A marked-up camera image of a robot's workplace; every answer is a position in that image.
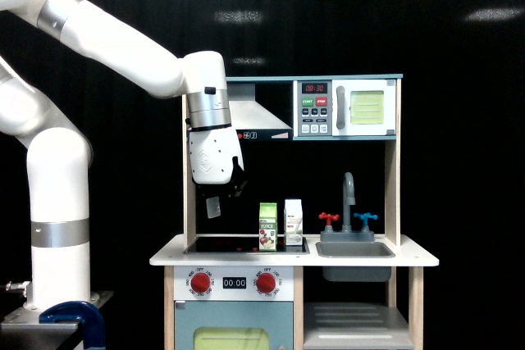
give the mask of black backdrop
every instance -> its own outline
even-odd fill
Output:
[[[441,260],[425,270],[425,347],[523,348],[525,0],[91,1],[177,56],[220,52],[231,76],[403,73],[402,232]],[[517,16],[468,19],[481,9]],[[151,98],[6,12],[0,53],[94,146],[91,280],[115,291],[108,348],[162,348],[162,268],[148,259],[182,231],[181,99]],[[0,283],[28,278],[25,149],[0,135]],[[406,282],[400,270],[405,316]]]

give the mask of digital display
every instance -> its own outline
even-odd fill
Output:
[[[246,289],[246,278],[222,278],[223,289]]]
[[[303,83],[303,93],[327,94],[328,93],[328,83],[327,82]]]

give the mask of microwave door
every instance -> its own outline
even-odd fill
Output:
[[[395,85],[389,80],[333,81],[332,135],[395,134]]]

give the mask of control panel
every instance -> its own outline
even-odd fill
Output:
[[[293,301],[293,266],[178,266],[176,301]]]
[[[294,83],[294,135],[331,135],[331,91],[329,80]]]

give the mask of milk carton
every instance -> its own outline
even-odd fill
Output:
[[[259,206],[259,250],[277,250],[277,204],[261,202]]]
[[[285,244],[303,244],[303,207],[301,200],[285,200]]]

